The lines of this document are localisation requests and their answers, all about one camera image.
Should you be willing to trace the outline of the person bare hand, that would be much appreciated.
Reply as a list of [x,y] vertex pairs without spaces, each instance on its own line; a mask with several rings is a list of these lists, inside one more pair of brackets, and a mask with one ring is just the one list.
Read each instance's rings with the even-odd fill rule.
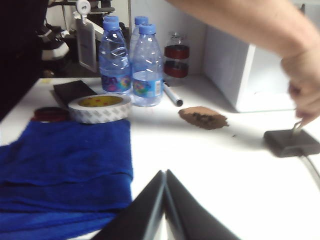
[[320,116],[320,46],[283,58],[281,66],[289,76],[289,94],[296,116],[305,126]]

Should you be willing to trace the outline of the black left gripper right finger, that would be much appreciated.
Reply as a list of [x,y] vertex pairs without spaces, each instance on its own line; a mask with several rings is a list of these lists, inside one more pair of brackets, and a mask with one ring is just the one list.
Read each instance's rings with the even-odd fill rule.
[[166,171],[166,220],[174,240],[237,240],[203,208],[178,178]]

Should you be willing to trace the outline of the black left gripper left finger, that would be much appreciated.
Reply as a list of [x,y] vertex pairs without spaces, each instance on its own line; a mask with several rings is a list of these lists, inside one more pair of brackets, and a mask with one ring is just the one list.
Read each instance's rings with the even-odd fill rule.
[[164,212],[166,174],[158,171],[135,200],[98,232],[94,240],[152,240]]

